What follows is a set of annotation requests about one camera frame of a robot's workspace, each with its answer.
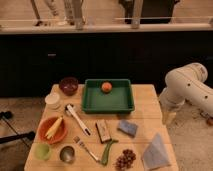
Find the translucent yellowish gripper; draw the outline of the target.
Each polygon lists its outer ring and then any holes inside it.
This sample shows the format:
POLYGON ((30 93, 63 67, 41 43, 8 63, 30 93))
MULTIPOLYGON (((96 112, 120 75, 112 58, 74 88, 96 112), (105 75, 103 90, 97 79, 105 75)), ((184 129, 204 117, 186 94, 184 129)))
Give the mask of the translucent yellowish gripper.
POLYGON ((177 106, 174 104, 161 104, 162 109, 162 123, 169 125, 176 116, 177 106))

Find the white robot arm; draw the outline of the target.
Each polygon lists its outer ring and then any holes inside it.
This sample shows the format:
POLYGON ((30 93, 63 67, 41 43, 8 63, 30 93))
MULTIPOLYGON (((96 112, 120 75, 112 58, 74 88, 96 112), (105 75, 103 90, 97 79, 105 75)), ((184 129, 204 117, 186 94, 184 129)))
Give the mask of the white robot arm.
POLYGON ((200 63, 190 63, 166 74, 166 87, 159 95, 164 125, 172 122, 186 100, 213 118, 213 88, 205 84, 207 77, 207 69, 200 63))

